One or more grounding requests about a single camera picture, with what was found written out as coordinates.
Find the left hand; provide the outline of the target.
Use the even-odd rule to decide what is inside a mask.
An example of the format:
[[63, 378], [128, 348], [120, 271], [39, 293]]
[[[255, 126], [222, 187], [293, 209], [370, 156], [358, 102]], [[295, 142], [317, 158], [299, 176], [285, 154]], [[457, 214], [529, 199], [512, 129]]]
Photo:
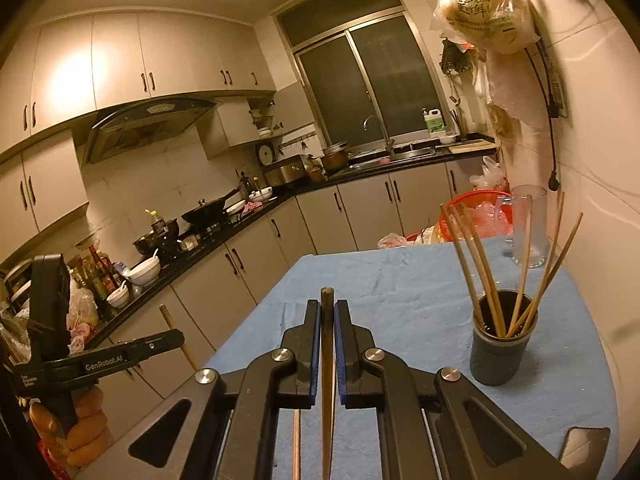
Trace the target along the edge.
[[29, 419], [39, 434], [40, 451], [55, 471], [88, 466], [113, 444], [102, 410], [103, 398], [98, 386], [89, 388], [75, 402], [77, 422], [70, 430], [64, 430], [64, 437], [58, 420], [47, 408], [36, 401], [30, 404]]

